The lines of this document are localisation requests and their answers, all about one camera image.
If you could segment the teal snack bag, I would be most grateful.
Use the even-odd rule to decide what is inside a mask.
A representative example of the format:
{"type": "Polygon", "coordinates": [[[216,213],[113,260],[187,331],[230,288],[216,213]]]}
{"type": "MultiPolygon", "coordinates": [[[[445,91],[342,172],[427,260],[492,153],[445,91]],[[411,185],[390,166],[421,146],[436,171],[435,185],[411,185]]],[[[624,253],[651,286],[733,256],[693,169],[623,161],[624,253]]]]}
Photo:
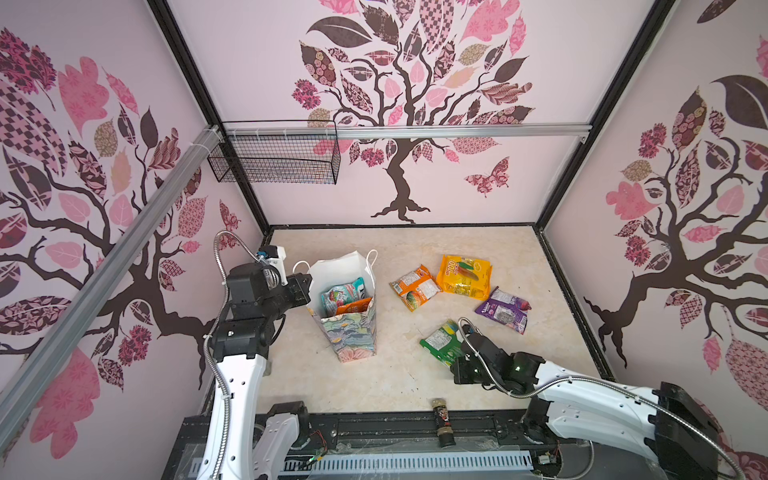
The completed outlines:
{"type": "Polygon", "coordinates": [[[336,316],[341,307],[366,297],[364,279],[358,277],[352,282],[335,285],[320,295],[320,304],[326,317],[336,316]]]}

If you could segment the green white snack bag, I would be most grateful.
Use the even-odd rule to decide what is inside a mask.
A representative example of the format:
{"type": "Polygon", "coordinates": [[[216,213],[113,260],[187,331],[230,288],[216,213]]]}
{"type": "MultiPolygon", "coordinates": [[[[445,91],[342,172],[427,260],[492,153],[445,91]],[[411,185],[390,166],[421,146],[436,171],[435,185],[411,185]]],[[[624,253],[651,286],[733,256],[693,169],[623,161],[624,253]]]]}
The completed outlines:
{"type": "Polygon", "coordinates": [[[463,355],[461,342],[457,338],[458,324],[452,320],[446,321],[437,330],[419,341],[419,345],[427,350],[439,362],[451,367],[463,355]]]}

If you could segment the floral paper bag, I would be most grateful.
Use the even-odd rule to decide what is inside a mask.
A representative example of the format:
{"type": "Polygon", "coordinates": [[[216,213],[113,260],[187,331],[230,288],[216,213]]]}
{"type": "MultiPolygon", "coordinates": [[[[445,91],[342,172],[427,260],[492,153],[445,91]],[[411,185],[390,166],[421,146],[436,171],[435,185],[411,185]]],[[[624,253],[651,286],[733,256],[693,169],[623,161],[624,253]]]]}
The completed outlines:
{"type": "Polygon", "coordinates": [[[307,310],[338,360],[348,363],[376,354],[378,251],[357,251],[308,266],[312,276],[307,310]]]}

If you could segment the purple snack bag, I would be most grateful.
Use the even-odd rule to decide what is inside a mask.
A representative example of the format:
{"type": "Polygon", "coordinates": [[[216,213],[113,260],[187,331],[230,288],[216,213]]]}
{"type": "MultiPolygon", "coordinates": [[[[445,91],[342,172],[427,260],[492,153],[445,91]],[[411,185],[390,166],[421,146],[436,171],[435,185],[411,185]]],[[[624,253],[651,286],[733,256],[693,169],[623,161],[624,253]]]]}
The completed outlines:
{"type": "Polygon", "coordinates": [[[528,313],[531,310],[532,306],[527,300],[495,287],[489,297],[474,312],[519,334],[524,334],[528,323],[528,313]]]}

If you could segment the orange chips bag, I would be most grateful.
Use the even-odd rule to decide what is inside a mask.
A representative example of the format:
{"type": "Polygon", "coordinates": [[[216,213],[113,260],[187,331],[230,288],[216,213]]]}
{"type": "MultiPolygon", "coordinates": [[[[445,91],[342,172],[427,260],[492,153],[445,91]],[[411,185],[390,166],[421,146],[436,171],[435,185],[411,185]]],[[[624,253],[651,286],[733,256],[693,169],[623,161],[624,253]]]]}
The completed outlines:
{"type": "Polygon", "coordinates": [[[351,302],[346,305],[339,306],[336,309],[335,316],[345,315],[345,314],[365,313],[368,310],[372,301],[373,301],[373,298],[365,298],[365,299],[360,299],[360,300],[351,302]]]}

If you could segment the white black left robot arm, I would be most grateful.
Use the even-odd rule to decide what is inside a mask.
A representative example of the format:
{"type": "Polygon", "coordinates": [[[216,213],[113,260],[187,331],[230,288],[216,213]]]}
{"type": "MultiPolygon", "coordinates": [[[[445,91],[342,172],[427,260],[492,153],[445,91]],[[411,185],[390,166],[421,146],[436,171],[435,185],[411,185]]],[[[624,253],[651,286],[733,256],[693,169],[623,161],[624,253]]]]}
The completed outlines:
{"type": "Polygon", "coordinates": [[[253,262],[223,277],[225,296],[205,347],[217,391],[200,479],[274,479],[290,450],[310,438],[302,401],[277,403],[258,427],[257,400],[268,356],[289,310],[310,300],[311,275],[282,276],[267,262],[253,262]]]}

